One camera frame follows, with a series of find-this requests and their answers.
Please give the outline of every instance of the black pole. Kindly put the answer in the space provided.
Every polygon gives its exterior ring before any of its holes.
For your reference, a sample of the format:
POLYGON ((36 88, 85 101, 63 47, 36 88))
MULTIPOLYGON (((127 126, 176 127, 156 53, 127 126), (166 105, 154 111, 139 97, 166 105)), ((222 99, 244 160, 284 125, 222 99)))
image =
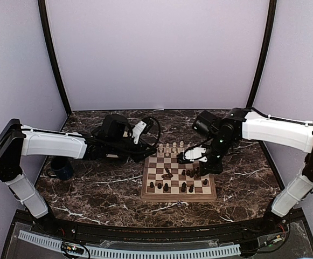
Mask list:
POLYGON ((54 47, 53 47, 53 43, 52 43, 52 37, 51 37, 51 31, 50 31, 50 25, 48 23, 48 18, 47 18, 45 0, 38 0, 38 5, 39 5, 41 25, 43 27, 45 43, 46 43, 46 47, 47 47, 47 51, 48 51, 48 57, 50 59, 50 63, 52 66, 54 79, 55 79, 55 82, 57 84, 57 88, 58 88, 58 91, 59 91, 59 94, 61 97, 61 101, 63 102, 63 106, 64 106, 64 109, 66 111, 66 114, 69 116, 72 111, 70 108, 68 97, 66 96, 63 81, 61 80, 57 59, 55 57, 55 51, 54 51, 54 47))
POLYGON ((254 75, 254 79, 253 79, 253 83, 252 83, 251 91, 249 93, 246 107, 252 107, 253 106, 255 97, 257 95, 260 79, 261 79, 262 74, 263 74, 266 56, 268 54, 268 49, 269 49, 269 44, 270 44, 270 39, 271 39, 271 33, 273 30, 274 19, 275 19, 275 14, 276 14, 276 3, 277 3, 277 0, 270 0, 270 2, 269 2, 268 18, 266 20, 266 26, 265 26, 262 48, 260 50, 257 69, 255 71, 255 75, 254 75))

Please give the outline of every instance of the black bar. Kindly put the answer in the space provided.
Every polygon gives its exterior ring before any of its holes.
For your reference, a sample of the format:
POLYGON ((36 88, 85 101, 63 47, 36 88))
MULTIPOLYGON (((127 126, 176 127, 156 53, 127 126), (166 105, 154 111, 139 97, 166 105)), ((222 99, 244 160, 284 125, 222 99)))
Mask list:
POLYGON ((274 162, 273 158, 271 157, 268 148, 266 147, 264 141, 258 141, 258 142, 259 142, 260 147, 263 150, 263 153, 264 153, 264 155, 266 157, 266 160, 268 160, 270 168, 271 168, 271 170, 273 171, 273 173, 275 175, 276 181, 279 184, 280 189, 284 190, 285 186, 284 186, 284 183, 283 183, 283 181, 281 179, 280 172, 277 170, 275 162, 274 162))
POLYGON ((50 59, 50 63, 52 66, 52 71, 54 75, 55 82, 57 83, 57 88, 61 97, 61 101, 63 102, 63 106, 67 115, 71 114, 71 107, 69 104, 68 97, 66 96, 65 88, 63 81, 61 80, 60 71, 57 63, 57 59, 55 57, 55 51, 52 43, 50 25, 48 23, 47 11, 46 11, 46 3, 45 0, 38 0, 39 5, 39 13, 41 25, 43 27, 45 43, 48 51, 48 57, 50 59))
POLYGON ((257 69, 255 71, 255 75, 254 75, 254 79, 253 79, 253 83, 252 83, 251 91, 249 93, 246 107, 252 107, 253 106, 255 97, 257 95, 260 79, 261 79, 262 74, 263 74, 266 56, 268 54, 268 49, 269 49, 269 44, 270 44, 270 39, 271 39, 271 33, 273 30, 275 13, 276 13, 276 3, 277 3, 277 0, 270 0, 270 2, 269 2, 268 18, 266 20, 266 26, 265 26, 262 48, 260 50, 258 65, 257 65, 257 69))

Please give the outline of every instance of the marble surface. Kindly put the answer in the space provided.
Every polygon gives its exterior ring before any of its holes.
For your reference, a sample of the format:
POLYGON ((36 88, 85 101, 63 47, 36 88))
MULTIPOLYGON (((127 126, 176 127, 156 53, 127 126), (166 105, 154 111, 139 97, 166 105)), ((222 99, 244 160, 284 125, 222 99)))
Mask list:
MULTIPOLYGON (((110 113, 129 119, 132 125, 153 115, 162 125, 160 143, 203 140, 191 129, 201 111, 80 111, 65 124, 65 132, 90 132, 110 113)), ((223 117, 228 111, 211 111, 223 117)), ((156 127, 143 139, 155 141, 156 127)), ((150 203, 141 201, 144 162, 71 160, 74 177, 50 179, 48 159, 36 183, 57 218, 120 227, 190 227, 236 222, 261 217, 279 186, 259 144, 243 140, 224 158, 224 172, 215 175, 217 199, 207 203, 150 203)))

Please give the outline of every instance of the white slotted strip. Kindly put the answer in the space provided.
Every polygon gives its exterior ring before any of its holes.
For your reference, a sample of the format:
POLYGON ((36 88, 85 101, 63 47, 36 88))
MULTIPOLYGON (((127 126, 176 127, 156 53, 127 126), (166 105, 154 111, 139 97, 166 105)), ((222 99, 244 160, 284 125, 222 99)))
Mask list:
MULTIPOLYGON (((37 246, 60 252, 61 239, 44 237, 35 233, 20 230, 19 239, 35 244, 37 246)), ((92 246, 86 246, 91 253, 91 258, 104 259, 210 259, 210 258, 224 258, 228 256, 240 255, 240 245, 207 248, 198 250, 184 250, 184 251, 128 251, 105 249, 92 246)), ((81 257, 87 258, 87 252, 81 257)))

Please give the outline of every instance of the wall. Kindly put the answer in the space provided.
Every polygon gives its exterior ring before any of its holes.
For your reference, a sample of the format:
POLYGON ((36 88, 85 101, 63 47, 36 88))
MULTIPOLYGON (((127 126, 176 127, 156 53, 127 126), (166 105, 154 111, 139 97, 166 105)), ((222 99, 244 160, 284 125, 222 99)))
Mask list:
MULTIPOLYGON (((37 1, 0 1, 0 132, 11 118, 33 127, 59 130, 66 114, 44 42, 37 1)), ((44 157, 23 159, 34 182, 44 157)), ((18 207, 0 182, 0 256, 18 207)))
MULTIPOLYGON (((255 106, 275 116, 313 120, 313 1, 279 1, 255 106)), ((285 183, 304 154, 267 145, 285 183)), ((313 194, 301 203, 313 232, 313 194)))
POLYGON ((245 105, 268 1, 47 2, 73 110, 245 105))

